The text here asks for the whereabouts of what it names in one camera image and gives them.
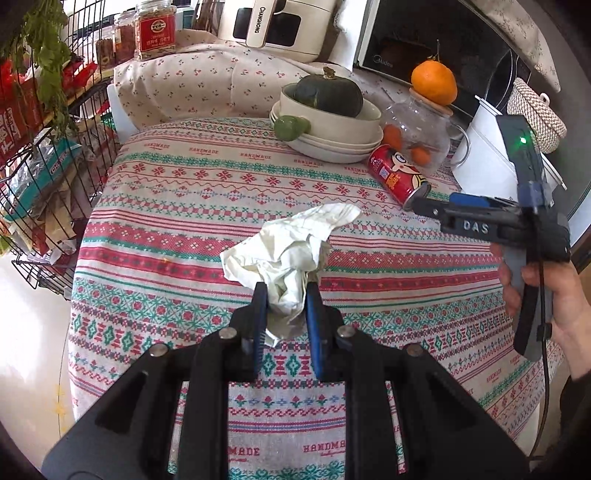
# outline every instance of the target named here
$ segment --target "midea logo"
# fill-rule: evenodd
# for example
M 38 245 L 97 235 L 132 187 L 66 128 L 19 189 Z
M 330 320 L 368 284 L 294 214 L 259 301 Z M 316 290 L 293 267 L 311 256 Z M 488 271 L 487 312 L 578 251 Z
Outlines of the midea logo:
M 255 27 L 255 33 L 259 33 L 261 31 L 261 23 L 262 23 L 262 17 L 265 14 L 265 7 L 261 7 L 261 9 L 259 10 L 259 16 L 256 19 L 256 27 Z
M 390 68 L 394 67 L 394 65 L 392 65 L 388 60 L 384 60 L 379 55 L 374 55 L 373 60 L 375 63 L 380 63 L 380 64 L 386 65 L 387 67 L 390 67 Z

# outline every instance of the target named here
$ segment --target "green handle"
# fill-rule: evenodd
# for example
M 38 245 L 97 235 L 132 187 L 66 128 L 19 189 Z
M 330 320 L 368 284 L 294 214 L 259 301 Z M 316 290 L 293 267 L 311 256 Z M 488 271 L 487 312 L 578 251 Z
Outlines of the green handle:
M 275 136 L 282 142 L 292 142 L 310 131 L 310 121 L 300 116 L 282 115 L 273 125 Z

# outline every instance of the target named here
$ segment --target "beverage can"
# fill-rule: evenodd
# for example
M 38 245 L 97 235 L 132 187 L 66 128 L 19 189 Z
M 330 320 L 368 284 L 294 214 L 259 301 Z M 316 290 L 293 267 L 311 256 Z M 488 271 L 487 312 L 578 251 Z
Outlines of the beverage can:
M 390 145 L 380 145 L 368 159 L 369 171 L 406 211 L 413 199 L 426 197 L 431 184 L 402 154 Z

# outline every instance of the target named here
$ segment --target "wooden lid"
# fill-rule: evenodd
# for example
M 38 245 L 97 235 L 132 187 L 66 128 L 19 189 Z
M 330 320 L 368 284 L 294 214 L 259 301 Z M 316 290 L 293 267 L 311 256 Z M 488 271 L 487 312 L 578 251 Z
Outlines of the wooden lid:
M 443 116 L 452 116 L 453 112 L 452 109 L 443 105 L 439 105 L 438 103 L 432 102 L 428 98 L 424 97 L 420 93 L 417 93 L 414 88 L 409 89 L 410 94 L 412 97 L 416 98 L 417 100 L 421 100 L 423 103 L 426 103 L 432 109 L 436 110 L 438 113 L 442 114 Z

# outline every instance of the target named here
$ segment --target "white crumpled paper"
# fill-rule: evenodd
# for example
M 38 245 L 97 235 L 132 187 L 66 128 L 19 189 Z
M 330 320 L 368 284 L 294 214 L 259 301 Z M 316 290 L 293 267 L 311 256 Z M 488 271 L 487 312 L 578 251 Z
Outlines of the white crumpled paper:
M 332 230 L 351 223 L 360 212 L 348 203 L 314 207 L 265 222 L 255 236 L 220 254 L 228 280 L 253 290 L 257 282 L 267 285 L 267 345 L 276 346 L 304 332 L 308 279 L 315 280 L 326 265 Z

